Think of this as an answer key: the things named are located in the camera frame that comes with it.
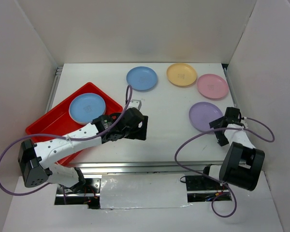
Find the blue plate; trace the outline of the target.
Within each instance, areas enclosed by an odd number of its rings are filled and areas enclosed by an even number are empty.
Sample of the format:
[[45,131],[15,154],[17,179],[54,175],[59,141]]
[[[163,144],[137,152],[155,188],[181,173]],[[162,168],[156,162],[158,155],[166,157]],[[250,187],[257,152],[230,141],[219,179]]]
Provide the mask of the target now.
[[138,66],[128,71],[126,81],[133,90],[149,91],[158,83],[158,75],[149,67]]
[[104,99],[94,93],[85,93],[72,100],[69,106],[70,118],[80,124],[86,125],[100,117],[106,111]]

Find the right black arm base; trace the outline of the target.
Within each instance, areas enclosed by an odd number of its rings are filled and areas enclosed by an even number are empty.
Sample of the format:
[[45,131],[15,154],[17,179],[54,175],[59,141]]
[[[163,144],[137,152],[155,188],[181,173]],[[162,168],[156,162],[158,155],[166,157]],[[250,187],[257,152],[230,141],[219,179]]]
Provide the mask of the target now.
[[218,182],[205,178],[201,175],[186,175],[180,178],[180,182],[186,185],[187,191],[216,191],[223,192],[224,186],[221,186]]

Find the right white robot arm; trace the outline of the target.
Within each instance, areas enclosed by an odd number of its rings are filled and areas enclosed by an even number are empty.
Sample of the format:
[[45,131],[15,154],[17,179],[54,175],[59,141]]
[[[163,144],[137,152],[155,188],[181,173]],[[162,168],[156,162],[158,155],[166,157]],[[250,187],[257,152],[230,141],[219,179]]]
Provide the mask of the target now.
[[239,188],[253,191],[258,183],[265,153],[249,140],[240,110],[226,108],[224,116],[209,123],[220,146],[229,145],[229,150],[219,171],[219,180]]

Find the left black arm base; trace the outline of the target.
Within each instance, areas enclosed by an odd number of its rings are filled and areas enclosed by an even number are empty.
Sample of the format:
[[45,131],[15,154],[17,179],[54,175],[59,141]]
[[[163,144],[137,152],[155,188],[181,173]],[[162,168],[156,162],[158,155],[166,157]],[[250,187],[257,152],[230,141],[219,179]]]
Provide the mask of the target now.
[[55,171],[54,174],[55,183],[62,188],[59,192],[64,197],[71,194],[86,195],[87,193],[91,193],[96,198],[100,192],[100,180],[84,178],[83,173],[78,168],[71,168],[67,171]]

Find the orange plate back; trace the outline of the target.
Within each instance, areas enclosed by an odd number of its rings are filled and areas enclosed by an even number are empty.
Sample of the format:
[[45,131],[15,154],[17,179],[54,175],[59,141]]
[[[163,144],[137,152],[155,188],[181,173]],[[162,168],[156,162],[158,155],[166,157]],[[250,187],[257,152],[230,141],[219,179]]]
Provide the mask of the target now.
[[186,63],[175,63],[166,71],[167,79],[178,87],[188,87],[198,78],[196,70]]

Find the pink plate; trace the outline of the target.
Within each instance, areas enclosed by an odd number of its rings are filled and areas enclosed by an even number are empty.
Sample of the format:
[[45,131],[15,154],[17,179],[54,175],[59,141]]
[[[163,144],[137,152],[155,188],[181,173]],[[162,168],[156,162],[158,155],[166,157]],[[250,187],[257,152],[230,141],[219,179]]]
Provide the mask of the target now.
[[206,98],[219,100],[229,93],[227,82],[216,74],[204,74],[196,82],[197,90]]

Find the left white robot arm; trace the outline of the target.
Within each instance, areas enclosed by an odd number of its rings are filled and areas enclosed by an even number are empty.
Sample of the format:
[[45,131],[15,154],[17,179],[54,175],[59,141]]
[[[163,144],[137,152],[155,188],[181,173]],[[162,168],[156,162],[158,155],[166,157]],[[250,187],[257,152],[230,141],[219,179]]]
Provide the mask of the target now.
[[34,188],[43,183],[59,184],[72,192],[82,192],[86,180],[81,170],[64,167],[57,161],[81,150],[119,139],[144,141],[147,125],[148,116],[132,107],[122,114],[102,115],[67,134],[63,140],[52,139],[39,143],[25,140],[21,143],[18,156],[24,185]]

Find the blue plate back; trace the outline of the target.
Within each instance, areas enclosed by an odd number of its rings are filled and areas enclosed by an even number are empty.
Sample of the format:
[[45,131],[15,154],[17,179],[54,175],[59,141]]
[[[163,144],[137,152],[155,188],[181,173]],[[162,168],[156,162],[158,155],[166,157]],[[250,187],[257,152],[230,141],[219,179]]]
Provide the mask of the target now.
[[126,81],[133,90],[149,91],[158,83],[158,75],[149,67],[138,66],[128,71]]

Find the lilac plate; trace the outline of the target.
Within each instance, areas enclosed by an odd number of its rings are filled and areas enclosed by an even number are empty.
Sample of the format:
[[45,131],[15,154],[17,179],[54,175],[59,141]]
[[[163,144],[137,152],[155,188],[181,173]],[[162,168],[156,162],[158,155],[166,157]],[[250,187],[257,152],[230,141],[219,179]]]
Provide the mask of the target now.
[[210,130],[209,123],[223,117],[223,113],[216,105],[203,101],[191,106],[188,117],[195,129],[204,132]]

